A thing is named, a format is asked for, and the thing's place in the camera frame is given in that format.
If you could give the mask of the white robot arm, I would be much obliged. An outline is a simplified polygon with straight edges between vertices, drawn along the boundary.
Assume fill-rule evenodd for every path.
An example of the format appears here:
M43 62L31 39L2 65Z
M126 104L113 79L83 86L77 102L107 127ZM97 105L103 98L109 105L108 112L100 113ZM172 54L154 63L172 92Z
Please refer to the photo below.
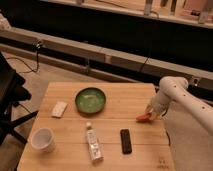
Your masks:
M145 113L156 119L171 101L182 105L213 136L213 107L187 91L188 81L184 77L165 76L159 82L159 90L148 103Z

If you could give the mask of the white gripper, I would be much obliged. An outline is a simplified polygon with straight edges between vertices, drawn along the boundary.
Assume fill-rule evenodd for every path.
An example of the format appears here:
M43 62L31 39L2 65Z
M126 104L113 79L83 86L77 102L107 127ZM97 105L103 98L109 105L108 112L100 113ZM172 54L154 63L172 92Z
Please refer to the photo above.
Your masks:
M165 114L169 108L171 99L162 93L157 93L148 103L145 113L150 114L150 120L155 120Z

